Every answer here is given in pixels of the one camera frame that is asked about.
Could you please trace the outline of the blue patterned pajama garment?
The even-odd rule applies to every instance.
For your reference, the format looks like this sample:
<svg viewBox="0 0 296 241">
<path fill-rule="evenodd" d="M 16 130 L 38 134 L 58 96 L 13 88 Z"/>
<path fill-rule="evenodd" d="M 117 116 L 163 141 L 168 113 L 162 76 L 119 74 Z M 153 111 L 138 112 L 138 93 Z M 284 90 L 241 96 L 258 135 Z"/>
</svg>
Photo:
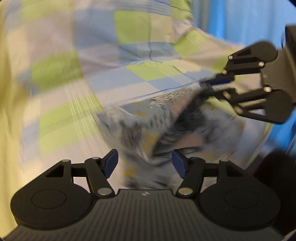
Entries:
<svg viewBox="0 0 296 241">
<path fill-rule="evenodd" d="M 171 162 L 175 149 L 213 163 L 234 158 L 244 122 L 208 103 L 200 92 L 193 83 L 93 116 L 120 153 L 125 187 L 175 187 L 180 180 Z"/>
</svg>

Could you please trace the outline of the blue star curtain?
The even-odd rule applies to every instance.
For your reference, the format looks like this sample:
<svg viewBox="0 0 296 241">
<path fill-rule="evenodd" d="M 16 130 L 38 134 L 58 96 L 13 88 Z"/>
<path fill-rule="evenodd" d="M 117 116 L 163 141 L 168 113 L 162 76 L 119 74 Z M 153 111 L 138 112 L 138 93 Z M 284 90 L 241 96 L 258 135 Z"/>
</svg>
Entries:
<svg viewBox="0 0 296 241">
<path fill-rule="evenodd" d="M 195 24 L 201 30 L 235 44 L 271 42 L 292 61 L 287 47 L 286 26 L 295 26 L 295 6 L 290 1 L 191 1 Z M 261 87 L 260 75 L 239 75 L 233 86 L 238 92 Z M 274 125 L 262 154 L 272 150 L 295 156 L 295 110 L 283 125 Z"/>
</svg>

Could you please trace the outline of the yellow green bed sheet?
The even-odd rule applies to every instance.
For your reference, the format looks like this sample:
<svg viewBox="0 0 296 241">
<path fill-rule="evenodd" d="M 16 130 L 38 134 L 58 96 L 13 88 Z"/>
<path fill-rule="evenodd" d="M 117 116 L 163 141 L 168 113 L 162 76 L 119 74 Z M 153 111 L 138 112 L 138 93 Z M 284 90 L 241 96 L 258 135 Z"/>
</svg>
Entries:
<svg viewBox="0 0 296 241">
<path fill-rule="evenodd" d="M 26 94 L 11 78 L 6 42 L 6 3 L 1 1 L 1 237 L 16 227 L 10 201 L 20 187 L 18 151 L 21 134 L 22 101 Z"/>
</svg>

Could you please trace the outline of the plaid checkered bed sheet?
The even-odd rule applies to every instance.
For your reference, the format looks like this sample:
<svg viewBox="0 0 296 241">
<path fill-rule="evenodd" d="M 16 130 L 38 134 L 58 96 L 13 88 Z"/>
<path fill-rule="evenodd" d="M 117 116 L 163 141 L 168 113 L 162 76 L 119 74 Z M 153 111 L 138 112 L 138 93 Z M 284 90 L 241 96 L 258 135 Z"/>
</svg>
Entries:
<svg viewBox="0 0 296 241">
<path fill-rule="evenodd" d="M 18 148 L 23 186 L 62 159 L 102 157 L 113 147 L 94 115 L 199 84 L 238 45 L 195 26 L 191 1 L 5 1 L 11 78 L 26 94 Z M 247 168 L 270 124 L 244 122 L 233 159 Z M 122 160 L 110 179 L 123 185 Z"/>
</svg>

